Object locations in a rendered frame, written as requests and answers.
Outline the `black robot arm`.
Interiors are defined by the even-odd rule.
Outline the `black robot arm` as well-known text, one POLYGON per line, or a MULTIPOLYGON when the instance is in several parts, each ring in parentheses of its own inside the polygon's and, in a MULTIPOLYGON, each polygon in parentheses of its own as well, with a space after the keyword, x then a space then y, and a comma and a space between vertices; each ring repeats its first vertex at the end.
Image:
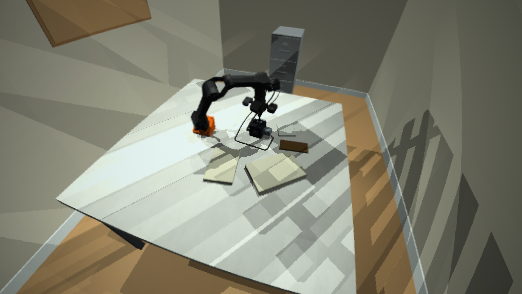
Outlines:
MULTIPOLYGON (((265 96, 266 91, 269 93, 280 90, 280 79, 278 78, 270 80, 265 72, 257 73, 255 75, 243 76, 231 76, 230 74, 227 74, 223 77, 212 77, 208 79, 202 85, 202 97, 198 108, 191 116, 191 122, 195 130, 202 129, 207 131, 210 120, 208 120, 208 116, 206 114, 212 102, 217 102, 217 100, 225 97, 227 92, 231 88, 235 87, 252 87, 252 89, 254 89, 255 96, 265 96), (220 81, 224 81, 226 86, 219 93, 216 82, 220 81)), ((254 99, 249 107, 250 111, 256 114, 259 112, 262 113, 264 110, 264 102, 263 100, 254 99)))

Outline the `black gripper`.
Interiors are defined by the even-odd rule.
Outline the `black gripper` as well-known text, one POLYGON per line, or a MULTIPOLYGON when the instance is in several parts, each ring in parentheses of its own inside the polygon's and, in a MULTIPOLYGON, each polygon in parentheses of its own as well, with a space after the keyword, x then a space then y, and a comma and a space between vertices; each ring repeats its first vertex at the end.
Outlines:
MULTIPOLYGON (((254 99, 257 99, 257 100, 263 100, 263 102, 264 102, 264 110, 262 111, 262 113, 265 112, 265 110, 267 109, 267 111, 268 111, 269 113, 274 114, 275 111, 276 111, 277 108, 278 108, 278 105, 277 105, 276 103, 272 103, 272 102, 268 105, 268 103, 266 103, 266 99, 265 99, 265 97, 266 97, 266 94, 265 94, 265 96, 255 96, 255 94, 254 94, 254 97, 253 97, 253 98, 254 98, 254 99)), ((249 103, 252 103, 252 102, 254 101, 253 98, 252 98, 252 97, 246 97, 246 98, 244 98, 243 101, 242 101, 242 105, 244 105, 244 106, 248 106, 249 103)), ((261 117, 262 113, 260 113, 260 112, 257 113, 258 117, 259 117, 259 116, 261 117)))

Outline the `brown flat bar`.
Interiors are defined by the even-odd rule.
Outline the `brown flat bar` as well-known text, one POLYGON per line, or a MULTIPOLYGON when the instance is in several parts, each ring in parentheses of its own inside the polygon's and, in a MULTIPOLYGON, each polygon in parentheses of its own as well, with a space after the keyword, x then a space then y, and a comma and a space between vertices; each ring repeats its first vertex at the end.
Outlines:
POLYGON ((281 140, 280 141, 280 149, 308 153, 308 143, 281 140))

